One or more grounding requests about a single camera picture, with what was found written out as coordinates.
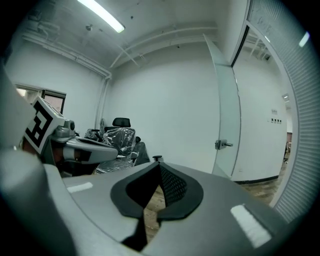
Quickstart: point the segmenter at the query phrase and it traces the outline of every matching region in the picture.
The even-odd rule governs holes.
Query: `white wall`
[[[104,117],[130,118],[148,155],[211,173],[219,136],[219,95],[205,43],[147,54],[148,64],[121,66],[108,88]]]
[[[101,75],[27,41],[13,49],[5,69],[15,84],[65,93],[63,115],[75,122],[80,136],[94,127]]]
[[[236,50],[240,33],[246,21],[248,0],[219,0],[213,11],[218,25],[218,47],[228,62]]]
[[[235,65],[241,106],[241,135],[234,181],[279,175],[287,140],[287,113],[281,75],[273,63],[249,58],[242,50]],[[268,122],[277,118],[282,124]]]
[[[291,112],[291,109],[286,110],[286,132],[292,133],[292,112]]]

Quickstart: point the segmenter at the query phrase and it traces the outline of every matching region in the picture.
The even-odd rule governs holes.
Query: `window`
[[[51,106],[53,106],[58,112],[60,112],[61,114],[63,113],[66,99],[66,95],[64,93],[20,84],[16,84],[16,90],[30,104],[34,102],[37,96],[40,96],[48,103],[50,103]]]

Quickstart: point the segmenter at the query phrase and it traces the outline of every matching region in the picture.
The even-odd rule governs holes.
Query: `glass door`
[[[241,114],[234,71],[216,45],[204,38],[212,57],[220,101],[220,128],[216,138],[216,157],[212,174],[231,178],[239,148]]]

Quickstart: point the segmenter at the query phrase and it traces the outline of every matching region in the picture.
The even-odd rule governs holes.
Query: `plastic-wrapped chair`
[[[136,131],[131,128],[128,118],[116,118],[112,127],[106,127],[103,143],[118,150],[118,158],[100,163],[94,174],[114,172],[150,162],[146,145],[136,137]]]

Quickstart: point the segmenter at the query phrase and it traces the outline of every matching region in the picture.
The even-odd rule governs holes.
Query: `gray plastic cover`
[[[104,135],[104,133],[105,133],[105,127],[106,127],[105,123],[106,123],[106,120],[105,120],[104,118],[101,118],[101,120],[100,120],[100,132],[99,132],[99,134],[101,135],[101,137],[102,137],[102,136]]]
[[[129,157],[136,144],[136,131],[128,127],[108,130],[103,135],[102,143],[115,147],[120,156]]]
[[[137,154],[136,160],[134,162],[134,166],[139,166],[139,165],[150,162],[147,148],[146,148],[146,144],[144,142],[136,143],[133,148],[132,154],[133,153]]]
[[[106,161],[100,163],[94,171],[94,174],[111,173],[114,171],[125,170],[134,167],[134,162],[127,157],[117,158],[112,161]]]

